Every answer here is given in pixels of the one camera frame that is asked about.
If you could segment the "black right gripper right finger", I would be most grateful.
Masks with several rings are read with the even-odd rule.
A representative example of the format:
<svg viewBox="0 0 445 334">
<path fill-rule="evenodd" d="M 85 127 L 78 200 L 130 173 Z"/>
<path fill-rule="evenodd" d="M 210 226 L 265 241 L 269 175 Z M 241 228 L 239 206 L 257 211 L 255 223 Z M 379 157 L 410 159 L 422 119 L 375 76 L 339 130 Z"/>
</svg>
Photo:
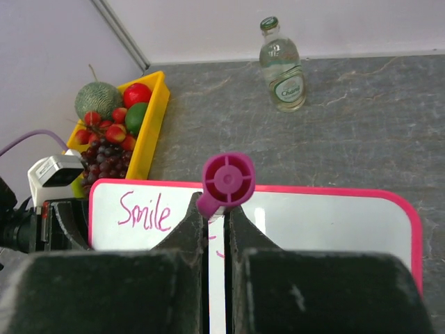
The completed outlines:
<svg viewBox="0 0 445 334">
<path fill-rule="evenodd" d="M 284 250 L 237 207 L 224 218 L 228 333 L 432 333 L 407 267 L 384 253 Z"/>
</svg>

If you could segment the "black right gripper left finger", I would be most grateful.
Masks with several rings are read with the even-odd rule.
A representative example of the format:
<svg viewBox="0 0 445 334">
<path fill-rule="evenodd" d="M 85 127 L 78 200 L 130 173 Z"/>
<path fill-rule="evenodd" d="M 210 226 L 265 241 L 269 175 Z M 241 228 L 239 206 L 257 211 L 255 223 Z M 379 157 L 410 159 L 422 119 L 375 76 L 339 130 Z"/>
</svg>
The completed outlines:
<svg viewBox="0 0 445 334">
<path fill-rule="evenodd" d="M 198 196 L 151 249 L 27 254 L 1 295 L 1 332 L 207 333 L 207 223 Z"/>
</svg>

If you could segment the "pink framed whiteboard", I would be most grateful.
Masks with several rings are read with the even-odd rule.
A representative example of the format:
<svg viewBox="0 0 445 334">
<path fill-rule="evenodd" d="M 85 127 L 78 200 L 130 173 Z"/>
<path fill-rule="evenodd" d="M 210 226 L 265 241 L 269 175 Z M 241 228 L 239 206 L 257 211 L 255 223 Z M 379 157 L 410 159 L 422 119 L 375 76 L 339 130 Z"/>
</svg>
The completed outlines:
<svg viewBox="0 0 445 334">
<path fill-rule="evenodd" d="M 102 180 L 90 193 L 88 243 L 99 251 L 151 249 L 182 220 L 194 182 Z M 247 217 L 287 250 L 377 251 L 399 257 L 422 285 L 422 227 L 393 193 L 257 186 Z"/>
</svg>

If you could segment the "magenta whiteboard marker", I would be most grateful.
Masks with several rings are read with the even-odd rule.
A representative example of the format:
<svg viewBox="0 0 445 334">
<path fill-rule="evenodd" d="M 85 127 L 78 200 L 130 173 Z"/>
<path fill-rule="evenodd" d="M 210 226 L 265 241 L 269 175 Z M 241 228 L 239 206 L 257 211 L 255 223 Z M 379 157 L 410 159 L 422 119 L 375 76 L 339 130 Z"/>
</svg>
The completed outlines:
<svg viewBox="0 0 445 334">
<path fill-rule="evenodd" d="M 202 195 L 197 208 L 208 223 L 209 332 L 226 333 L 230 298 L 230 248 L 225 236 L 229 212 L 248 201 L 255 190 L 254 165 L 246 154 L 226 152 L 211 157 L 202 170 Z"/>
</svg>

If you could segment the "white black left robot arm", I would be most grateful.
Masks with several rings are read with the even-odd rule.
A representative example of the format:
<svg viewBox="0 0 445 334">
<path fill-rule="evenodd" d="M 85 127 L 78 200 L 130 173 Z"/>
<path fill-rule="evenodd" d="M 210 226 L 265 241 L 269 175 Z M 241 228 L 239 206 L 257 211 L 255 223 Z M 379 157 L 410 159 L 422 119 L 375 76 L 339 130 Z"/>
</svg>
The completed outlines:
<svg viewBox="0 0 445 334">
<path fill-rule="evenodd" d="M 29 208 L 29 199 L 19 207 L 10 187 L 1 181 L 1 247 L 22 253 L 90 250 L 88 245 L 88 200 L 48 200 Z"/>
</svg>

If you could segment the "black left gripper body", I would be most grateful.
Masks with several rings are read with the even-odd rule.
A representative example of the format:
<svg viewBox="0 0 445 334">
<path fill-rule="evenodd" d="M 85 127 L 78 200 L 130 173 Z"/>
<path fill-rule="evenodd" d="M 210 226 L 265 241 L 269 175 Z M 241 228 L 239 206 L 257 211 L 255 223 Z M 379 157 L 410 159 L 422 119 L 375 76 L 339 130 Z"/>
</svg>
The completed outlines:
<svg viewBox="0 0 445 334">
<path fill-rule="evenodd" d="M 33 217 L 34 251 L 83 251 L 88 245 L 88 200 L 44 202 Z"/>
</svg>

